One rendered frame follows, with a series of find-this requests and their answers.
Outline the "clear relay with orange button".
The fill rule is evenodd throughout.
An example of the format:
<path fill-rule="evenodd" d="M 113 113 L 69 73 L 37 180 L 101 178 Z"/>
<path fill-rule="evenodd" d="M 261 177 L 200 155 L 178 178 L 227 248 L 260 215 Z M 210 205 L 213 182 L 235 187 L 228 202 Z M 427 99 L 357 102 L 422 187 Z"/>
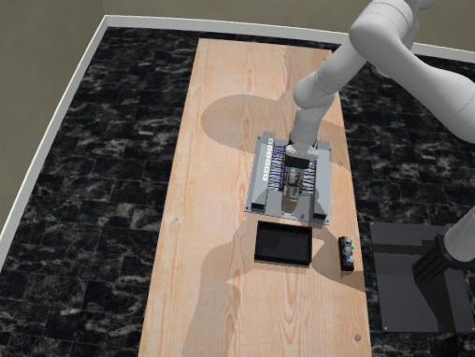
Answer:
<path fill-rule="evenodd" d="M 340 241 L 341 241 L 341 247 L 344 246 L 344 244 L 352 244 L 353 235 L 344 235 Z"/>

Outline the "clear relay with blue button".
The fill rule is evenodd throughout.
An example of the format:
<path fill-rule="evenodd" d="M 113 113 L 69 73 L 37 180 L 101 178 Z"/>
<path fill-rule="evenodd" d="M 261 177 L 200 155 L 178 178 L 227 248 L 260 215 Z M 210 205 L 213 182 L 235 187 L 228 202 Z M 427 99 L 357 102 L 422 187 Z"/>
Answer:
<path fill-rule="evenodd" d="M 343 266 L 345 265 L 354 265 L 356 262 L 356 258 L 354 254 L 346 254 L 343 258 Z"/>

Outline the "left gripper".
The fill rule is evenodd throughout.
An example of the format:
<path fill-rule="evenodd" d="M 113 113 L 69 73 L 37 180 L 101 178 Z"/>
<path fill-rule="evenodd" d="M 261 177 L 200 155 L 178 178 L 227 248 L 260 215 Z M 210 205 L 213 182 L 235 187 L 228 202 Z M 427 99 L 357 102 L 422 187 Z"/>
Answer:
<path fill-rule="evenodd" d="M 304 169 L 309 168 L 310 160 L 315 161 L 318 159 L 319 151 L 314 148 L 317 142 L 317 135 L 318 131 L 313 135 L 303 135 L 294 126 L 292 127 L 284 158 L 284 165 L 287 166 L 285 183 L 288 183 L 291 167 L 293 167 L 300 169 L 296 184 L 299 185 L 301 177 L 304 175 Z"/>

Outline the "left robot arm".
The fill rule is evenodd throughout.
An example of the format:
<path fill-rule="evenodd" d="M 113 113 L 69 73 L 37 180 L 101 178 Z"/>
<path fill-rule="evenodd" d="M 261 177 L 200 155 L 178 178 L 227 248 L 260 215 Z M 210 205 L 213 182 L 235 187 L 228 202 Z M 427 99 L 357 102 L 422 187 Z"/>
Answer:
<path fill-rule="evenodd" d="M 369 3 L 353 23 L 349 38 L 317 71 L 296 84 L 295 129 L 303 135 L 315 134 L 336 92 L 369 62 L 412 94 L 455 136 L 475 144 L 475 83 L 411 53 L 403 42 L 412 24 L 411 9 L 403 0 Z M 475 206 L 446 233 L 444 245 L 458 261 L 475 258 Z"/>

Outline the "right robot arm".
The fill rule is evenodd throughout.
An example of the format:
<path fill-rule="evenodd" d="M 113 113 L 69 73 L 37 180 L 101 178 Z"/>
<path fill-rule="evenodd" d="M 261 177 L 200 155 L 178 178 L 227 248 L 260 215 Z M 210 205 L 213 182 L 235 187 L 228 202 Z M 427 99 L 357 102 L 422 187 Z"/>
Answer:
<path fill-rule="evenodd" d="M 407 36 L 406 40 L 403 42 L 403 45 L 408 50 L 411 50 L 411 47 L 412 47 L 413 42 L 415 40 L 415 37 L 417 36 L 417 33 L 420 29 L 420 23 L 415 19 L 416 15 L 417 15 L 417 12 L 419 10 L 424 10 L 424 9 L 431 8 L 435 4 L 436 0 L 404 0 L 404 1 L 409 5 L 409 7 L 411 9 L 411 12 L 412 12 L 412 15 L 413 15 L 413 24 L 412 24 L 409 35 Z M 376 71 L 380 75 L 382 75 L 386 78 L 389 78 L 387 75 L 385 75 L 377 67 L 375 67 L 375 68 L 376 68 Z"/>

